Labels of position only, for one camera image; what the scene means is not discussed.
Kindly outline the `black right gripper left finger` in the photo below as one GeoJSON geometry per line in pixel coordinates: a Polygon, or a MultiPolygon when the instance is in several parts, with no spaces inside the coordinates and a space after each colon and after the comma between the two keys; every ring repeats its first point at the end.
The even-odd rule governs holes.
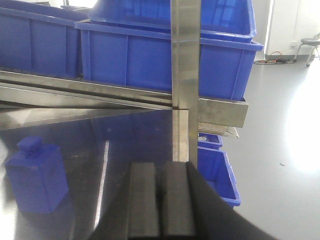
{"type": "Polygon", "coordinates": [[[130,166],[128,238],[155,240],[160,237],[157,208],[156,170],[153,163],[136,162],[130,166]]]}

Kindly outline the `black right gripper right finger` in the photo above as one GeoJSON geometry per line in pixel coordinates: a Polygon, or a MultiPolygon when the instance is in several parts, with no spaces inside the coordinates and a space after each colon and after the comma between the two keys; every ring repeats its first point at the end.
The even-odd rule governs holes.
{"type": "Polygon", "coordinates": [[[162,182],[162,234],[165,240],[194,240],[196,227],[186,164],[167,162],[162,182]]]}

